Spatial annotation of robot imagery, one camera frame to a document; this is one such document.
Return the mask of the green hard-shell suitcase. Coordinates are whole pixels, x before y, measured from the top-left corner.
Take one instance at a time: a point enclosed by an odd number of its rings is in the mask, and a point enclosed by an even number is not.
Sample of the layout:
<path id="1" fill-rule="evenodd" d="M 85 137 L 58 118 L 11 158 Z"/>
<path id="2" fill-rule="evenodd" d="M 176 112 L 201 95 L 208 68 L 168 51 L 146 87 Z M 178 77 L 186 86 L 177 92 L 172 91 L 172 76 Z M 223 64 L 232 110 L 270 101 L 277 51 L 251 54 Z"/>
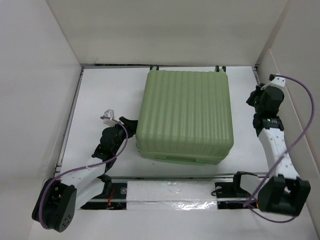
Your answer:
<path id="1" fill-rule="evenodd" d="M 146 159 L 218 165 L 234 145 L 226 67 L 149 70 L 135 134 Z"/>

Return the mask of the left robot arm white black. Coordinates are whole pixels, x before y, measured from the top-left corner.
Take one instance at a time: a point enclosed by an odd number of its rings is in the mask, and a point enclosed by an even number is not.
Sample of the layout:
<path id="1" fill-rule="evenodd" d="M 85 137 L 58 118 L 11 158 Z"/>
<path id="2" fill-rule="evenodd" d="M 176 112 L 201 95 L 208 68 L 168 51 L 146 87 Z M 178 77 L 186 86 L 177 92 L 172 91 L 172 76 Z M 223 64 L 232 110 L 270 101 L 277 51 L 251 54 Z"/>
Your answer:
<path id="1" fill-rule="evenodd" d="M 112 180 L 106 173 L 136 134 L 138 121 L 123 116 L 116 120 L 106 115 L 101 119 L 113 124 L 102 131 L 89 162 L 49 178 L 43 184 L 31 218 L 44 229 L 65 231 L 75 212 L 89 200 L 96 196 L 104 199 L 111 194 Z"/>

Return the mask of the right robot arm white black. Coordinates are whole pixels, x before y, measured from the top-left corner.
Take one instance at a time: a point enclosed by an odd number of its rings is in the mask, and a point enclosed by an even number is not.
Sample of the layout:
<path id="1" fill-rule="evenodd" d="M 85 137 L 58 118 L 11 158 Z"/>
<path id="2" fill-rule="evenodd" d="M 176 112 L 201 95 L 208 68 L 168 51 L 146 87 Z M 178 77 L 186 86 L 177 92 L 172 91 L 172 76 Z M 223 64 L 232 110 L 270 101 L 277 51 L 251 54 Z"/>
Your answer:
<path id="1" fill-rule="evenodd" d="M 311 191 L 293 166 L 285 142 L 285 128 L 278 116 L 285 95 L 275 85 L 259 84 L 250 93 L 247 104 L 254 107 L 252 125 L 262 144 L 269 171 L 260 180 L 254 173 L 238 171 L 231 191 L 237 197 L 249 194 L 262 212 L 297 217 Z"/>

